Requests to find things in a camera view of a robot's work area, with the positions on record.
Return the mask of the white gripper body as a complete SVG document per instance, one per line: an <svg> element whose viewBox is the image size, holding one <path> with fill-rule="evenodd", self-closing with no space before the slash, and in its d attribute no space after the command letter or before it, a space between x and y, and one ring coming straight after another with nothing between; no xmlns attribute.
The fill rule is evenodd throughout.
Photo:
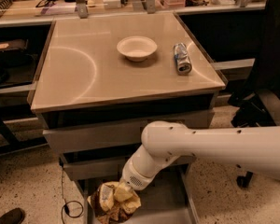
<svg viewBox="0 0 280 224"><path fill-rule="evenodd" d="M153 177L139 174L131 162L124 165L121 178L134 190L143 190L153 181Z"/></svg>

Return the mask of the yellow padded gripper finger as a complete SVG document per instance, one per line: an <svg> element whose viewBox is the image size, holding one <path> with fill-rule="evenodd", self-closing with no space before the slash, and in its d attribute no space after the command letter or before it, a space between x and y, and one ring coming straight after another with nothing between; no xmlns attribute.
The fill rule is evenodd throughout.
<svg viewBox="0 0 280 224"><path fill-rule="evenodd" d="M121 204L121 208L128 215L133 214L141 206L141 199L136 192L133 196Z"/></svg>
<svg viewBox="0 0 280 224"><path fill-rule="evenodd" d="M120 182L115 188L114 198L122 203L133 196L133 188L126 182Z"/></svg>

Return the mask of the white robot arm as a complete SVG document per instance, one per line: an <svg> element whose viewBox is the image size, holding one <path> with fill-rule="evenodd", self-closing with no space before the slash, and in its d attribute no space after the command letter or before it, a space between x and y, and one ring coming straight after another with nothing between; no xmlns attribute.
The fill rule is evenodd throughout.
<svg viewBox="0 0 280 224"><path fill-rule="evenodd" d="M153 121L141 133L141 146L125 163L121 179L145 189L157 173L181 157L240 165L280 180L280 126L190 129L182 123Z"/></svg>

